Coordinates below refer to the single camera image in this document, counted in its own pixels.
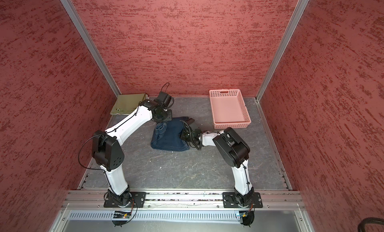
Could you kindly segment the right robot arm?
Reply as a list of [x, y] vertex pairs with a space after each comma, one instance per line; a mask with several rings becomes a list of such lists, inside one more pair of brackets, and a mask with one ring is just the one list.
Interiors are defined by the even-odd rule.
[[203, 147], [216, 147], [224, 161], [232, 168], [236, 203], [242, 208], [250, 206], [255, 191], [248, 172], [248, 144], [230, 127], [223, 131], [203, 132], [193, 119], [182, 123], [181, 140], [198, 151]]

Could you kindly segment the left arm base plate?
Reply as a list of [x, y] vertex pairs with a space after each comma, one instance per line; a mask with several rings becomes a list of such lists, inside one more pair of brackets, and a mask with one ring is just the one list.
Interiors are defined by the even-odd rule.
[[118, 196], [108, 190], [104, 195], [104, 208], [142, 208], [146, 195], [146, 192], [124, 192]]

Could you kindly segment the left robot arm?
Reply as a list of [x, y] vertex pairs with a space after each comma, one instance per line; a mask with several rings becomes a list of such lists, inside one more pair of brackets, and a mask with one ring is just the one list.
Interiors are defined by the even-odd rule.
[[171, 121], [173, 103], [173, 98], [141, 101], [135, 111], [118, 124], [94, 133], [92, 157], [104, 172], [109, 185], [107, 201], [114, 206], [126, 208], [132, 206], [134, 200], [122, 169], [125, 154], [121, 146], [145, 123]]

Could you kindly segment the olive green skirt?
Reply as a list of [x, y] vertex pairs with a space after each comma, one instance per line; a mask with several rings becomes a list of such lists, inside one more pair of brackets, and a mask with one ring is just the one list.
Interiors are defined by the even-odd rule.
[[118, 95], [110, 115], [129, 115], [143, 100], [146, 100], [146, 93]]

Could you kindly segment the blue denim skirt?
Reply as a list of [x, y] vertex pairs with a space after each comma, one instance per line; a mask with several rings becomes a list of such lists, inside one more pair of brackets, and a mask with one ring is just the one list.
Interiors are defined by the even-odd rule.
[[169, 122], [157, 123], [154, 129], [151, 148], [169, 152], [184, 152], [189, 146], [181, 139], [184, 122], [188, 117], [173, 118]]

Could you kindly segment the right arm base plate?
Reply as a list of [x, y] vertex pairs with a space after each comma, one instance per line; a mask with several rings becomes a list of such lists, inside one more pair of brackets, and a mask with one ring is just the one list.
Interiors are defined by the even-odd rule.
[[260, 193], [250, 192], [245, 196], [234, 192], [224, 192], [222, 194], [224, 208], [263, 208], [263, 202]]

